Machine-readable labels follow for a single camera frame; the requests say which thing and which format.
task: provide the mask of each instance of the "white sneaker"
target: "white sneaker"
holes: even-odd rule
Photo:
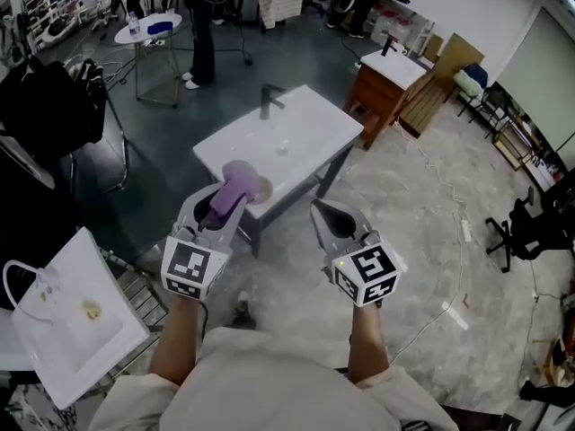
[[[191,80],[188,80],[186,82],[186,89],[187,90],[195,90],[199,88],[199,84],[195,84],[194,82],[192,82]]]

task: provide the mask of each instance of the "purple object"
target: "purple object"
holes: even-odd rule
[[[222,173],[224,186],[209,202],[209,207],[220,218],[230,212],[241,197],[246,197],[249,203],[262,191],[260,175],[248,162],[226,163]]]

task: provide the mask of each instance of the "round white table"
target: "round white table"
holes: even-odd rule
[[[158,22],[171,22],[172,29],[170,31],[156,33],[154,35],[150,35],[149,33],[147,33],[148,28]],[[176,60],[176,56],[173,52],[172,33],[173,30],[180,25],[181,16],[176,13],[162,13],[162,14],[155,13],[150,14],[144,19],[140,19],[139,23],[140,23],[140,32],[137,36],[132,37],[132,35],[129,33],[129,27],[126,26],[120,29],[116,34],[116,36],[114,37],[114,41],[120,45],[129,45],[133,43],[136,46],[136,53],[134,56],[135,59],[134,76],[136,77],[134,84],[136,88],[136,99],[138,101],[144,100],[144,101],[168,104],[176,108],[178,105],[178,86],[179,86],[178,79],[180,77],[180,68],[178,67],[178,61]],[[172,69],[172,73],[174,75],[173,101],[163,101],[149,96],[143,96],[138,94],[137,91],[138,61],[146,51],[145,42],[147,40],[159,39],[159,38],[166,38],[167,49],[162,49],[162,51],[166,55],[168,65]],[[148,45],[149,48],[153,48],[154,46],[155,46],[154,44]]]

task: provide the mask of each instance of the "black faucet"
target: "black faucet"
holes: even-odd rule
[[[270,119],[270,104],[277,105],[281,110],[286,108],[286,104],[271,97],[272,91],[284,92],[285,89],[273,84],[263,84],[261,86],[260,119]]]

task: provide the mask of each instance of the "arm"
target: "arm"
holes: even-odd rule
[[[374,303],[353,307],[353,322],[349,339],[348,377],[359,383],[387,370],[389,362],[381,334],[379,311]]]
[[[196,365],[198,302],[176,295],[149,373],[181,385]]]

